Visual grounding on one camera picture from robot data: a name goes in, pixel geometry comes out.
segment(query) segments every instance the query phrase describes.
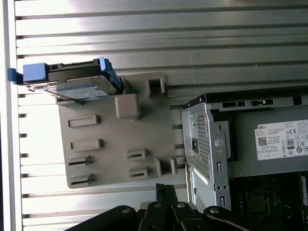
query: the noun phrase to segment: blue plastic clip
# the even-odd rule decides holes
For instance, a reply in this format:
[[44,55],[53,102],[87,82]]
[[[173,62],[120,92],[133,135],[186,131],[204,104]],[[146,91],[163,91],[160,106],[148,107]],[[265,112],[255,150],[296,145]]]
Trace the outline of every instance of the blue plastic clip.
[[22,74],[18,73],[15,68],[8,68],[7,70],[8,81],[13,84],[22,85],[24,82],[24,77]]
[[102,72],[107,72],[108,75],[110,76],[110,82],[114,83],[117,85],[119,89],[123,89],[122,81],[121,79],[117,76],[115,70],[111,66],[111,62],[109,59],[105,59],[104,57],[100,57],[100,66],[101,66],[101,71]]
[[24,82],[35,82],[48,80],[48,65],[40,64],[26,64],[24,69]]

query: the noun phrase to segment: hard drive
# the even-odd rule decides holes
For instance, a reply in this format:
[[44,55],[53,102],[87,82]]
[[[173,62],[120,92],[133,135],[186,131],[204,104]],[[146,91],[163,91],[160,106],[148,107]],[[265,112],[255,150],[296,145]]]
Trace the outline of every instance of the hard drive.
[[8,79],[30,91],[46,92],[59,100],[87,101],[121,94],[122,81],[103,57],[72,64],[27,64],[23,74],[9,68]]

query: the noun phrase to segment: screw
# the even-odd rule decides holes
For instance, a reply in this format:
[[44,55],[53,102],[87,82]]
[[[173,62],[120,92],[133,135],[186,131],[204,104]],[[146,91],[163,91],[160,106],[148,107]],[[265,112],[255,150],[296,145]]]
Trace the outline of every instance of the screw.
[[122,213],[129,213],[129,209],[128,208],[123,209]]
[[159,207],[161,207],[161,206],[162,206],[161,203],[157,203],[157,204],[153,205],[154,208],[159,208]]
[[179,207],[179,208],[184,208],[184,207],[185,207],[185,204],[183,204],[183,203],[178,203],[177,207]]
[[216,209],[216,208],[211,208],[211,209],[210,209],[210,213],[215,213],[215,214],[217,214],[217,213],[219,213],[219,211],[218,211],[218,209]]
[[217,139],[215,140],[214,144],[216,147],[221,147],[223,145],[223,141],[221,139]]

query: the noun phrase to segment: qr code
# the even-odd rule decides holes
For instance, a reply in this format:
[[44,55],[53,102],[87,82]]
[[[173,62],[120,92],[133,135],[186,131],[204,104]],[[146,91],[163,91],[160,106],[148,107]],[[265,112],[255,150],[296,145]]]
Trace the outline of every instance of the qr code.
[[267,141],[266,137],[260,137],[260,138],[258,138],[258,141],[259,141],[259,146],[268,145],[268,141]]

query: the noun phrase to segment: ventilation holes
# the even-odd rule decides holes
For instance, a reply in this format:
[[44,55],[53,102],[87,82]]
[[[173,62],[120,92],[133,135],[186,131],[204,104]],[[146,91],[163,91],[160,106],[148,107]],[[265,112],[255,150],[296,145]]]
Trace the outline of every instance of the ventilation holes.
[[197,115],[198,126],[198,146],[201,161],[208,165],[208,159],[211,153],[210,140],[208,137],[207,123],[205,122],[205,115]]
[[196,198],[196,207],[197,207],[198,211],[199,211],[200,213],[203,213],[203,211],[204,211],[205,208],[206,208],[206,206],[205,206],[203,200],[201,199],[201,197],[199,196],[198,193],[196,194],[195,198]]

